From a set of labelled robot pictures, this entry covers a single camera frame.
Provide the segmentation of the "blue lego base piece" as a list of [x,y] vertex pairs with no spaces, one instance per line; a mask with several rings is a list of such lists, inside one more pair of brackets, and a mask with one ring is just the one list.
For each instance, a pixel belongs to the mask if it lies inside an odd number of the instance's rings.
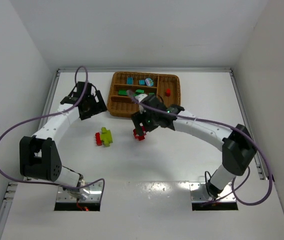
[[145,85],[145,80],[144,79],[139,80],[138,83],[139,83],[139,85],[143,85],[144,86]]

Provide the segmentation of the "small red lego brick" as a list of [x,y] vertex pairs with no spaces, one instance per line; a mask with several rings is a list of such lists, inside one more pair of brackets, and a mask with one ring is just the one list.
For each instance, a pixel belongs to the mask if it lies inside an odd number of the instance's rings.
[[169,88],[166,89],[165,96],[166,97],[170,97],[171,96],[171,90]]

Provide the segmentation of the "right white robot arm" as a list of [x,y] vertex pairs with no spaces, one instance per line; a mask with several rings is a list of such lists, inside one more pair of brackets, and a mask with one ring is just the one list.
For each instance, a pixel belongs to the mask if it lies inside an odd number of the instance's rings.
[[217,198],[225,186],[236,176],[242,176],[254,156],[256,147],[244,125],[235,129],[222,128],[217,123],[196,120],[182,106],[166,106],[154,94],[131,95],[139,110],[131,116],[137,136],[143,136],[158,127],[189,134],[217,148],[222,153],[222,163],[205,183],[206,193]]

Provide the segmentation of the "long green lego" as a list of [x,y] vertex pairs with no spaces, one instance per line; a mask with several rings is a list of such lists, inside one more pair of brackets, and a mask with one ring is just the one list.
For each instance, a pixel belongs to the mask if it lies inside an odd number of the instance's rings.
[[125,90],[119,90],[118,91],[118,95],[119,96],[126,96],[127,95],[127,92]]

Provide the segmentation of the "lime green lego piece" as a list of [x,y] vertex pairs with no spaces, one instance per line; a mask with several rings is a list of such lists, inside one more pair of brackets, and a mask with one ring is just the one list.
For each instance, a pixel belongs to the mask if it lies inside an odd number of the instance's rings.
[[109,147],[113,143],[112,133],[106,127],[101,128],[100,139],[105,147]]

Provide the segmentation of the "red lego arch piece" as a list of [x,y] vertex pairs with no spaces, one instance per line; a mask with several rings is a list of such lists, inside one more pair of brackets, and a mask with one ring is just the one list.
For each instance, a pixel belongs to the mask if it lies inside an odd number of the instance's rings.
[[133,136],[134,136],[134,138],[135,138],[136,140],[138,140],[138,141],[144,140],[144,139],[145,139],[145,136],[146,136],[146,134],[147,134],[147,132],[146,132],[144,126],[142,126],[141,129],[142,129],[143,135],[139,135],[139,134],[137,133],[137,129],[136,129],[136,128],[133,129]]

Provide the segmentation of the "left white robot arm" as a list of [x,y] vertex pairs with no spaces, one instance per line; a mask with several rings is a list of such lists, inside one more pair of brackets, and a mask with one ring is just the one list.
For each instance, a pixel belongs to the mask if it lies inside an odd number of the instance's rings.
[[86,120],[107,110],[101,91],[79,81],[58,106],[55,116],[32,136],[19,142],[20,173],[24,177],[46,180],[69,192],[84,185],[83,175],[63,166],[57,146],[68,128],[78,119]]

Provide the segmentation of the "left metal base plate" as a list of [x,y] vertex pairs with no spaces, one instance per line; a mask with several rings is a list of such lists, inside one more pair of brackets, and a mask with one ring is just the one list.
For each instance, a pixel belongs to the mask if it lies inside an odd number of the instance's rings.
[[81,186],[89,185],[80,189],[67,189],[59,187],[56,194],[56,203],[72,203],[77,201],[84,204],[97,204],[101,201],[104,191],[104,181],[99,180],[95,183],[81,181]]

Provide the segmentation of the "green upturned lego brick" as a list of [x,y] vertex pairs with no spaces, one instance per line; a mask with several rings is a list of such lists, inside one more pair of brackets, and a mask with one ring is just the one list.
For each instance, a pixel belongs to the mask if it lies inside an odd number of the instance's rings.
[[145,91],[143,90],[143,89],[137,89],[136,91],[135,91],[135,94],[136,95],[140,95],[140,94],[144,94],[145,93]]

